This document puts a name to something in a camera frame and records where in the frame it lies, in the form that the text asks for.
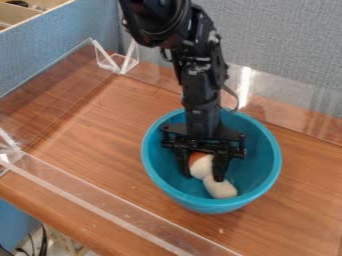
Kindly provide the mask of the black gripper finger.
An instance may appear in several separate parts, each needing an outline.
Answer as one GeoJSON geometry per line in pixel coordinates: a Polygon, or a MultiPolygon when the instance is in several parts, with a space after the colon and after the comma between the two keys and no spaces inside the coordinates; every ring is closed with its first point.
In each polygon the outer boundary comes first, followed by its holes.
{"type": "Polygon", "coordinates": [[[175,157],[177,160],[177,164],[180,167],[180,171],[185,177],[189,177],[189,156],[191,152],[185,148],[176,148],[175,149],[175,157]]]}
{"type": "Polygon", "coordinates": [[[216,182],[224,181],[225,171],[229,164],[229,155],[227,152],[216,152],[212,159],[212,176],[216,182]]]}

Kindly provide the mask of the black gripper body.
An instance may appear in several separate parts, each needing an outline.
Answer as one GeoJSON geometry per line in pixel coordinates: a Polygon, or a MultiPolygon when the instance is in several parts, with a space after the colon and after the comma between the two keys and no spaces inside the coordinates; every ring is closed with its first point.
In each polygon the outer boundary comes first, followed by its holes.
{"type": "Polygon", "coordinates": [[[167,123],[160,126],[161,146],[173,150],[203,153],[225,152],[231,158],[245,158],[245,135],[219,124],[208,137],[187,134],[184,123],[167,123]]]}

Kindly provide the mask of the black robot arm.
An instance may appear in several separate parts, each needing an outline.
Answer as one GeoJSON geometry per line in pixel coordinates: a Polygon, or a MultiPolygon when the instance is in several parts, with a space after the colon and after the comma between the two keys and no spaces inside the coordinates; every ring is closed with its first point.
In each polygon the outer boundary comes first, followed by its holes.
{"type": "Polygon", "coordinates": [[[140,45],[160,49],[183,87],[185,121],[160,127],[161,145],[173,150],[184,176],[191,175],[189,155],[211,154],[212,178],[220,182],[229,161],[245,157],[245,136],[225,127],[220,119],[220,92],[225,89],[228,65],[213,21],[191,0],[119,0],[119,3],[127,32],[140,45]]]}

